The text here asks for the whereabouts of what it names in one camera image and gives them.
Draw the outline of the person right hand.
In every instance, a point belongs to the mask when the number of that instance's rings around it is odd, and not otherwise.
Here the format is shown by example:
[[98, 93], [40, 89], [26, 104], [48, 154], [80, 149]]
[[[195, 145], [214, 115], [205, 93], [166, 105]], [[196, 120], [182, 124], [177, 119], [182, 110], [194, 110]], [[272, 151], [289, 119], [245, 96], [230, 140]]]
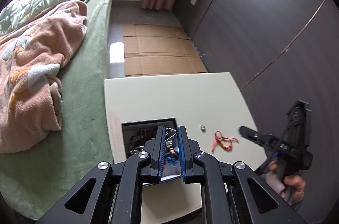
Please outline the person right hand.
[[291, 198], [291, 203], [295, 204], [300, 202], [304, 197], [304, 190], [306, 188], [306, 181], [300, 175], [291, 175], [284, 178], [284, 182], [275, 179], [276, 170], [278, 168], [277, 162], [272, 161], [268, 165], [269, 172], [265, 176], [266, 183], [281, 197], [285, 197], [285, 192], [283, 192], [285, 186], [291, 187], [294, 189], [293, 196]]

